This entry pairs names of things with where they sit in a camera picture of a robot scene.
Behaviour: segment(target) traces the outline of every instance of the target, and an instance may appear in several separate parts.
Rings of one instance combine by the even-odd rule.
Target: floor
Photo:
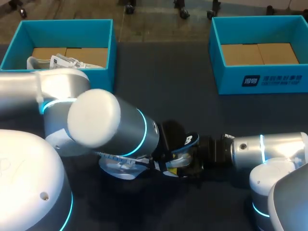
[[[115,22],[118,41],[206,41],[210,21],[206,11],[211,2],[186,0],[190,18],[183,20],[173,0],[137,0],[133,15],[124,14],[119,0],[23,0],[27,20],[110,19]],[[219,15],[264,15],[265,8],[222,4]],[[8,4],[0,7],[0,44],[10,43],[21,21]]]

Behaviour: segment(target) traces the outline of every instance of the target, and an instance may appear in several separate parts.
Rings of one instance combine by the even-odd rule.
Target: chair wheel
[[[26,10],[25,10],[24,8],[21,8],[21,9],[19,10],[19,14],[20,14],[20,16],[21,16],[22,18],[27,18],[27,12],[26,12]]]
[[[275,14],[275,9],[272,6],[267,6],[266,8],[266,15],[274,15]]]
[[[133,14],[135,11],[135,7],[133,7],[130,3],[125,6],[126,14]]]
[[[10,1],[10,2],[9,2],[9,5],[10,5],[10,7],[11,7],[12,10],[16,10],[16,9],[17,9],[17,4],[16,4],[15,2]]]
[[[215,12],[214,11],[208,11],[206,13],[206,16],[209,20],[212,20],[213,17],[215,17]]]
[[[186,9],[184,9],[184,8],[180,9],[180,17],[182,19],[187,19],[187,18],[189,18],[189,16],[191,16],[191,15],[188,13],[188,11]]]

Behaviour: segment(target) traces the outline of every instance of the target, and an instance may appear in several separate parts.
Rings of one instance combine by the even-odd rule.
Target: black table
[[[201,135],[308,132],[308,94],[219,96],[206,43],[119,43],[115,93],[156,121],[174,118]],[[39,115],[0,128],[43,136]],[[238,180],[230,170],[207,170],[197,187],[155,171],[115,179],[95,156],[63,162],[74,194],[73,230],[254,230],[249,190],[227,180]]]

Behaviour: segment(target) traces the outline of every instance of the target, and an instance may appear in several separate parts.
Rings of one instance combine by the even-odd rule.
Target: shoe
[[[56,68],[102,68],[101,66],[86,64],[74,58],[67,58],[61,54],[51,56],[51,59],[42,60],[35,57],[27,59],[27,70],[56,69]]]
[[[49,69],[50,59],[37,59],[30,56],[27,59],[27,70]]]
[[[56,68],[102,68],[101,66],[86,64],[84,62],[78,61],[74,58],[67,58],[61,54],[57,54],[56,56],[52,56],[50,60],[50,69]]]

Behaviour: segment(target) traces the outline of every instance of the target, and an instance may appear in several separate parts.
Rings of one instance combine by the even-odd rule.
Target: blue box
[[[226,65],[221,45],[260,43],[290,43],[299,64]],[[215,17],[209,54],[219,94],[308,92],[308,24],[302,16]]]
[[[116,65],[116,37],[113,20],[22,21],[0,66],[5,72],[31,72],[26,61],[37,47],[108,48],[105,68],[80,69],[91,88],[113,91]]]

